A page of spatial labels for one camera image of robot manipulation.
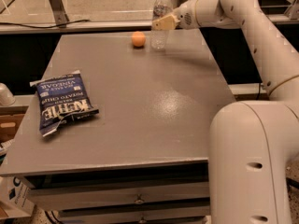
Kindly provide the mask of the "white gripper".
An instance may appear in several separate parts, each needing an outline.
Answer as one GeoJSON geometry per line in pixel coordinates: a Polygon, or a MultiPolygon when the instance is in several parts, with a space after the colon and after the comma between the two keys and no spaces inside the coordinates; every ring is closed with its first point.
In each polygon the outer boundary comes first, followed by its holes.
{"type": "Polygon", "coordinates": [[[196,29],[199,24],[196,19],[197,0],[190,0],[174,9],[174,14],[167,14],[152,22],[152,29],[156,31],[182,29],[196,29]]]}

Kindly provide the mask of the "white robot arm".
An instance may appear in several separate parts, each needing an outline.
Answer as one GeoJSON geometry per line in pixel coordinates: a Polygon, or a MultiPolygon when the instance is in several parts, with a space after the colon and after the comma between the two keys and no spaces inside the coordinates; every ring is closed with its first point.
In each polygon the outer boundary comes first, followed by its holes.
{"type": "Polygon", "coordinates": [[[212,224],[292,224],[286,165],[299,148],[299,52],[258,0],[190,0],[156,30],[242,31],[268,95],[235,102],[212,120],[208,173],[212,224]]]}

